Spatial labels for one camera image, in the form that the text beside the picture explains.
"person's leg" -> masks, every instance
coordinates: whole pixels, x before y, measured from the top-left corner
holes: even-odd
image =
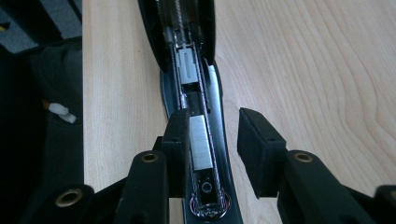
[[[45,113],[25,64],[0,45],[0,217],[18,221],[39,177]]]

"table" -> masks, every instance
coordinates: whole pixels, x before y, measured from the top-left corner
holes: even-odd
[[[260,111],[288,149],[319,156],[368,195],[396,184],[396,2],[217,0],[216,60],[234,183],[245,223],[280,223],[254,197],[236,153],[239,107]],[[166,118],[137,1],[83,1],[85,182],[127,176]],[[171,223],[182,223],[178,200]]]

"wood grain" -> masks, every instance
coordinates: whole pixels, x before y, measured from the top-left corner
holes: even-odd
[[[85,180],[125,177],[166,121],[159,68],[137,1],[83,1]],[[245,223],[280,223],[236,153],[239,107],[260,111],[289,149],[318,155],[343,184],[396,184],[396,2],[217,0],[216,60]],[[181,223],[173,200],[171,223]]]

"wooden table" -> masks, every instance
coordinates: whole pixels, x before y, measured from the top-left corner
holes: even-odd
[[[396,2],[217,0],[216,60],[245,223],[279,223],[236,153],[239,107],[260,111],[345,185],[396,184]],[[159,68],[136,0],[83,1],[85,181],[125,177],[166,126]],[[181,223],[180,205],[171,223]]]

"light wood tabletop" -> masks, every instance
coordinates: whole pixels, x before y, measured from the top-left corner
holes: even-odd
[[[238,110],[257,110],[288,149],[319,156],[344,185],[396,184],[396,1],[216,0],[216,61],[245,223],[280,223],[236,152]],[[163,135],[159,67],[137,0],[83,1],[85,182],[127,176]],[[171,223],[181,223],[172,200]]]

